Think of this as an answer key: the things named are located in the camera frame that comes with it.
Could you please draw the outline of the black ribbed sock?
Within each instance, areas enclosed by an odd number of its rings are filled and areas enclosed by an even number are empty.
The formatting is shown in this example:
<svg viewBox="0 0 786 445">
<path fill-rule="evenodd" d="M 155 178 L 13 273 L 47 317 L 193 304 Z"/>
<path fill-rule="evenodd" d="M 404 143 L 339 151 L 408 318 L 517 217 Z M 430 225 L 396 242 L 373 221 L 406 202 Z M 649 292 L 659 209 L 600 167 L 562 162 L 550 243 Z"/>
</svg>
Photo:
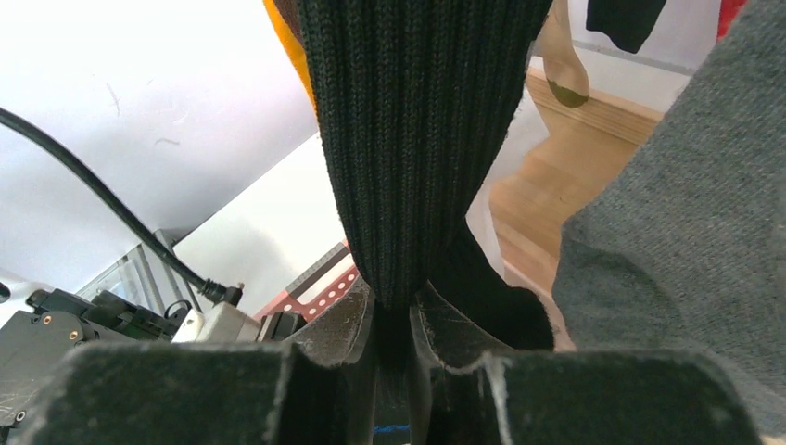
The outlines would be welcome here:
<svg viewBox="0 0 786 445">
<path fill-rule="evenodd" d="M 507 286 L 467 211 L 501 150 L 546 1 L 304 1 L 323 151 L 388 349 L 434 289 L 519 350 L 552 350 L 538 297 Z"/>
</svg>

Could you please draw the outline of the pink perforated plastic basket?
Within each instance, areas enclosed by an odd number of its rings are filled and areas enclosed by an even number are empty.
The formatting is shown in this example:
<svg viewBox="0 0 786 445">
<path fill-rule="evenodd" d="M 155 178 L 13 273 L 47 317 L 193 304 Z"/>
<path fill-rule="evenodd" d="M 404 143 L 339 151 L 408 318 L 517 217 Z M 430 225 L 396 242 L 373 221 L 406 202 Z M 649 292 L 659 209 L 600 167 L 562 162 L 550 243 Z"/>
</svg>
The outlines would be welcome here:
<svg viewBox="0 0 786 445">
<path fill-rule="evenodd" d="M 342 240 L 287 285 L 254 318 L 260 321 L 274 312 L 295 312 L 309 322 L 341 299 L 359 276 L 349 244 Z"/>
</svg>

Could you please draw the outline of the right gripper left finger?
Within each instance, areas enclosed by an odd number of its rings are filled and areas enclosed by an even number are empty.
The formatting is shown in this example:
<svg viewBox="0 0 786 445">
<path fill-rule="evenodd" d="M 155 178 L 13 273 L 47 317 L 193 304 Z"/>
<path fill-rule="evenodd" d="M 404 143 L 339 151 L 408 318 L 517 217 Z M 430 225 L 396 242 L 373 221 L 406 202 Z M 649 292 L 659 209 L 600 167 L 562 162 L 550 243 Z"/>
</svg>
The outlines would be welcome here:
<svg viewBox="0 0 786 445">
<path fill-rule="evenodd" d="M 68 353 L 16 444 L 368 444 L 374 296 L 282 341 L 108 342 Z"/>
</svg>

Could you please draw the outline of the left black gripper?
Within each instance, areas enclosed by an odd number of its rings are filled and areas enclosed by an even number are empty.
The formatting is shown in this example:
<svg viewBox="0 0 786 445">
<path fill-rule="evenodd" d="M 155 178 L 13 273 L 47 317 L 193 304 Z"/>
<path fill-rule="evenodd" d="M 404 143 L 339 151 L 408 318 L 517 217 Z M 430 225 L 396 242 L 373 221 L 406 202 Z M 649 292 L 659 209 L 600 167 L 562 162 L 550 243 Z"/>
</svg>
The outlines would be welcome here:
<svg viewBox="0 0 786 445">
<path fill-rule="evenodd" d="M 61 359 L 96 340 L 173 339 L 191 310 L 177 300 L 159 315 L 103 290 L 88 301 L 60 289 L 36 290 L 1 328 L 1 428 L 20 427 L 32 399 Z"/>
</svg>

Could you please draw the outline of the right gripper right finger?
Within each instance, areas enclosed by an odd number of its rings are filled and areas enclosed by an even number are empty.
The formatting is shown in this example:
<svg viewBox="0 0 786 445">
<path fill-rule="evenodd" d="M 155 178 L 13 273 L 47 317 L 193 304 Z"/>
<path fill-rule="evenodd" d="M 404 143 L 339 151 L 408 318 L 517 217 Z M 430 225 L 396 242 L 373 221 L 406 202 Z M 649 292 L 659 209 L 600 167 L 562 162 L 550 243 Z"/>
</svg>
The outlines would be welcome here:
<svg viewBox="0 0 786 445">
<path fill-rule="evenodd" d="M 415 444 L 758 444 L 729 379 L 675 351 L 508 348 L 434 289 L 410 310 Z"/>
</svg>

